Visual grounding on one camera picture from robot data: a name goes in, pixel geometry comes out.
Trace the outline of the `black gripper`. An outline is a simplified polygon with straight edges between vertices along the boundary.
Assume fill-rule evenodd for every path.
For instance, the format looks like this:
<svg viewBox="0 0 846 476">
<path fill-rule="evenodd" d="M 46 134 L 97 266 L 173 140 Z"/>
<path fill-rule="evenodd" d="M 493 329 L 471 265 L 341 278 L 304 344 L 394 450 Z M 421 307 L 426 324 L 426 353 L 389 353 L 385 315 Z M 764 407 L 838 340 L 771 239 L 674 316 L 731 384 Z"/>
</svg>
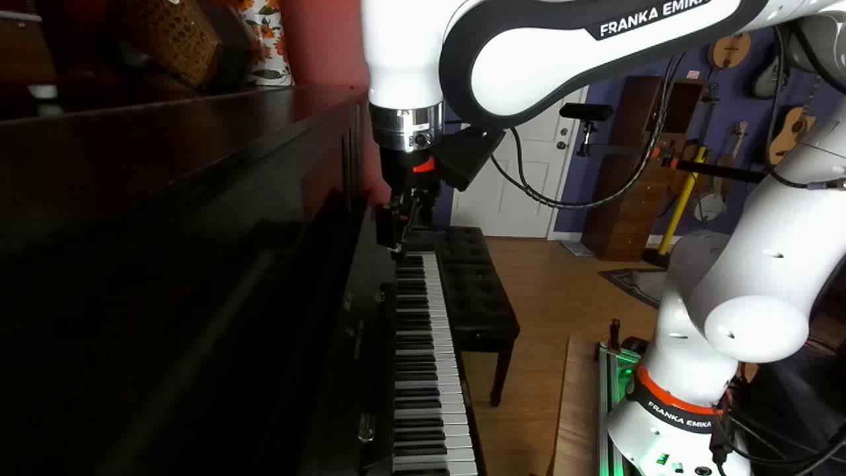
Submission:
<svg viewBox="0 0 846 476">
<path fill-rule="evenodd" d="M 409 226 L 434 218 L 438 168 L 431 155 L 382 153 L 380 175 L 390 196 L 385 206 L 376 208 L 376 237 L 385 247 L 401 247 Z"/>
</svg>

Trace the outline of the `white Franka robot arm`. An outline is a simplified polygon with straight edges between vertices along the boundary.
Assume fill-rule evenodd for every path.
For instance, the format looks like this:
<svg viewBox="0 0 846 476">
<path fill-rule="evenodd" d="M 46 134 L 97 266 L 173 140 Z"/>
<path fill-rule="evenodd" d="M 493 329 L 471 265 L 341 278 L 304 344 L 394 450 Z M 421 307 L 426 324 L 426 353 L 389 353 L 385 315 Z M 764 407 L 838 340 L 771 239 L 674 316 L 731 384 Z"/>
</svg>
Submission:
<svg viewBox="0 0 846 476">
<path fill-rule="evenodd" d="M 382 243 L 401 243 L 422 185 L 464 185 L 504 130 L 636 62 L 784 27 L 797 62 L 841 83 L 844 17 L 846 0 L 361 0 Z M 829 115 L 767 171 L 731 232 L 677 243 L 653 340 L 606 423 L 639 476 L 752 476 L 758 459 L 722 429 L 730 380 L 807 344 L 846 251 L 844 185 L 846 120 Z"/>
</svg>

